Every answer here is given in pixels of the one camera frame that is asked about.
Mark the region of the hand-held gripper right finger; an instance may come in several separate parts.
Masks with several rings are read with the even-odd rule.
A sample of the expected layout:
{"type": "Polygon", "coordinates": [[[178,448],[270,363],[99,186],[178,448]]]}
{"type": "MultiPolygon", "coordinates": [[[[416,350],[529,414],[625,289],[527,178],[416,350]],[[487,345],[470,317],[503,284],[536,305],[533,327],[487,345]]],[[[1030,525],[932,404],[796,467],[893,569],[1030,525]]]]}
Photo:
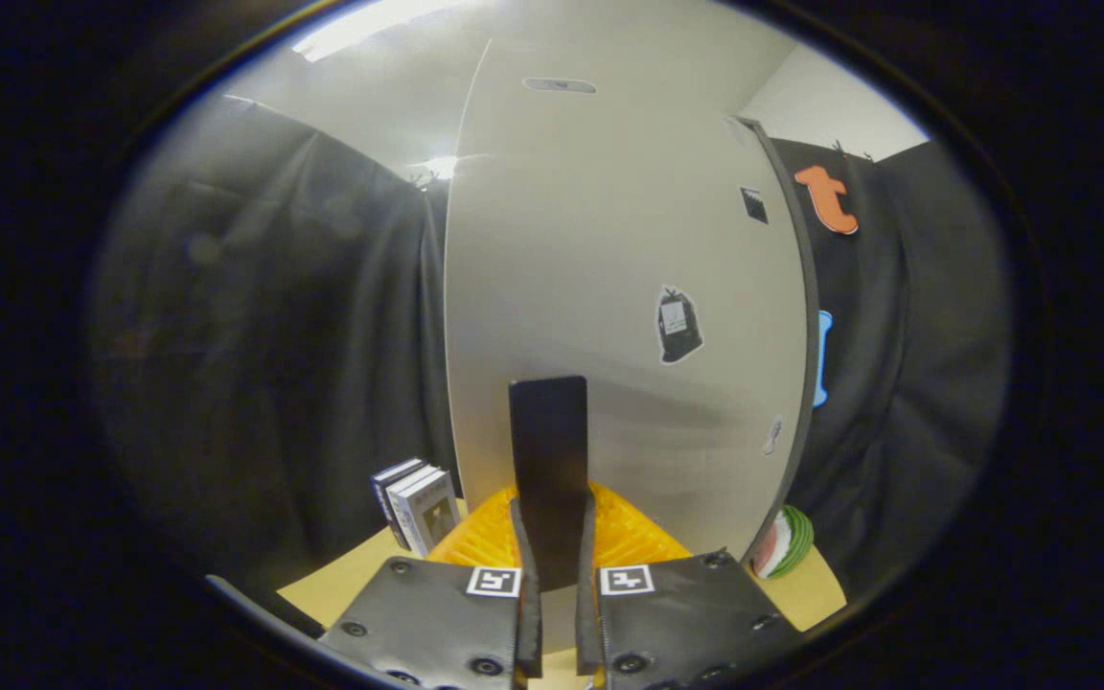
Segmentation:
{"type": "Polygon", "coordinates": [[[578,669],[599,689],[736,689],[802,633],[741,561],[693,554],[592,482],[580,551],[578,669]]]}

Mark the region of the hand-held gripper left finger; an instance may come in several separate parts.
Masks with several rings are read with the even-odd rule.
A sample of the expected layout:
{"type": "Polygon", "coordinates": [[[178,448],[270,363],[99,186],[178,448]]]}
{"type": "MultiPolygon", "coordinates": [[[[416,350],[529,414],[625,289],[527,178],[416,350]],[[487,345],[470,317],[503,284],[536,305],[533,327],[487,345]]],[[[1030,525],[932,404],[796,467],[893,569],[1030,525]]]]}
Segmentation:
{"type": "Polygon", "coordinates": [[[542,673],[540,580],[507,488],[425,559],[389,558],[321,636],[390,682],[524,689],[542,673]]]}

